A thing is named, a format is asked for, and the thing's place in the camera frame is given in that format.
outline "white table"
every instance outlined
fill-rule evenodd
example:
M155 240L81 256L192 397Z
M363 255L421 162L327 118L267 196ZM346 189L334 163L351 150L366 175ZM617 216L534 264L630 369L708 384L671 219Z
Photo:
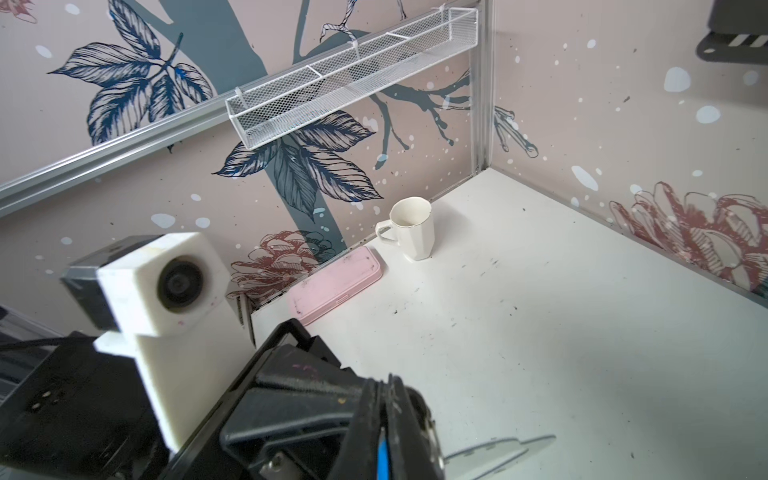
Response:
M553 434L493 478L768 478L768 310L494 170L434 211L431 259L370 242L384 277L309 331L417 388L444 453Z

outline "pink case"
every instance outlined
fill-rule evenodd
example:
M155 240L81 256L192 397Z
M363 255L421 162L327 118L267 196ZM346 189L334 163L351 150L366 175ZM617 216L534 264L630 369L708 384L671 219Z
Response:
M382 277L382 266L359 247L288 290L288 304L302 325L309 325Z

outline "navy blue leaf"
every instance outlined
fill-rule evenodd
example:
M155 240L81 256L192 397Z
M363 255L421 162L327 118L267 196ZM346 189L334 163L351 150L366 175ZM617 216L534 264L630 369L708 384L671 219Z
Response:
M119 137L141 123L149 106L146 78L121 81L99 91L88 112L88 133L93 145Z
M216 172L216 175L222 177L246 177L262 171L267 164L277 156L280 146L279 141L271 141L266 145L258 147L256 150L248 150L243 142L237 144L227 159L224 166Z
M49 73L109 87L129 78L146 77L151 66L150 61L132 50L95 42L75 49L63 67Z
M280 142L275 158L275 188L286 204L312 217L317 197L317 184L312 180L299 151Z
M347 151L357 142L373 135L345 111L335 111L293 133L304 144L330 151Z
M160 42L137 13L123 0L109 0L109 13L120 36L146 58L160 58Z
M168 73L163 73L152 85L149 121L160 120L184 109L184 99Z
M306 145L302 147L302 156L312 179L325 195L345 202L383 198L364 171L336 153Z
M196 104L214 96L214 90L208 84L208 80L192 65L177 64L174 67L174 75L181 91Z

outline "black cable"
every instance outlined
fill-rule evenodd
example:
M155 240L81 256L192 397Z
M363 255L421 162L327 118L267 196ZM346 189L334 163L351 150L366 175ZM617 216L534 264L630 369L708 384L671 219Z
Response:
M55 346L65 343L93 343L97 336L63 336L52 339L27 340L25 342L13 342L0 345L0 352L9 350L28 349L35 346Z

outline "mesh basket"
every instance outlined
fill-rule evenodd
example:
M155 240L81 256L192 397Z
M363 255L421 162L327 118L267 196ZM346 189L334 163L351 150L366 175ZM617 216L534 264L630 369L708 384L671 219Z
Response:
M250 90L237 89L227 112L253 150L477 43L476 8L440 8Z

